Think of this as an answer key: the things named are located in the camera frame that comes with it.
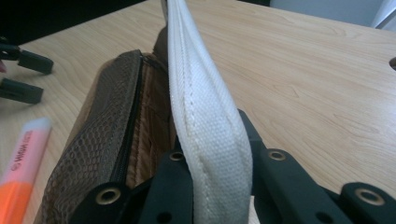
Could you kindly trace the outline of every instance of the white fabric strap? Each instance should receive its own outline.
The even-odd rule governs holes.
[[[252,158],[245,127],[186,3],[167,2],[172,113],[193,181],[194,223],[247,223]]]

